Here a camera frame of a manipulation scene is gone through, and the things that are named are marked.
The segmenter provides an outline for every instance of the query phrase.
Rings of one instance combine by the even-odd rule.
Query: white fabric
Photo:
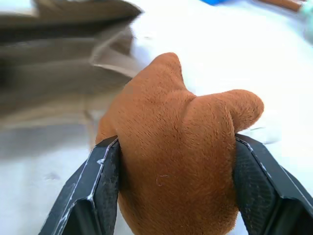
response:
[[[266,143],[313,195],[313,48],[301,19],[248,0],[215,7],[200,0],[131,2],[146,12],[133,24],[135,57],[148,64],[177,53],[185,84],[198,95],[237,88],[258,94],[266,110],[253,128],[262,128],[244,134]],[[82,126],[0,133],[0,234],[36,234],[87,155]],[[115,234],[131,234],[120,215]],[[230,234],[247,234],[240,217]]]

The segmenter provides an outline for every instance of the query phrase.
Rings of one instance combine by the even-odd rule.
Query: brown fur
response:
[[[119,205],[135,235],[224,235],[238,208],[232,182],[235,133],[261,116],[255,94],[195,96],[177,56],[157,57],[101,119],[97,142],[118,135]]]

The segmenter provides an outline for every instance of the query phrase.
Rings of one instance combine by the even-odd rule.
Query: blue object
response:
[[[215,5],[217,5],[217,4],[221,3],[221,2],[224,2],[226,0],[201,0],[201,1],[204,1],[204,2],[206,2],[209,5],[215,6]]]

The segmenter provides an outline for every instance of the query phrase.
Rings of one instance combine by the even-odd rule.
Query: brown plush toy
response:
[[[235,133],[264,106],[233,90],[195,96],[179,59],[158,56],[127,84],[99,123],[97,142],[117,135],[119,206],[135,235],[224,235],[238,213]]]

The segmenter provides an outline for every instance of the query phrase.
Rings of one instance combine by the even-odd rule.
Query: white surface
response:
[[[134,53],[149,63],[173,51],[195,94],[248,89],[266,111],[245,134],[267,144],[274,157],[313,195],[311,139],[313,48],[295,15],[244,0],[212,7],[200,0],[132,0],[146,14],[134,24]],[[281,136],[284,135],[282,147]],[[0,134],[0,234],[36,234],[65,180],[88,155],[82,126]],[[118,219],[116,234],[129,234]],[[245,235],[239,218],[233,235]]]

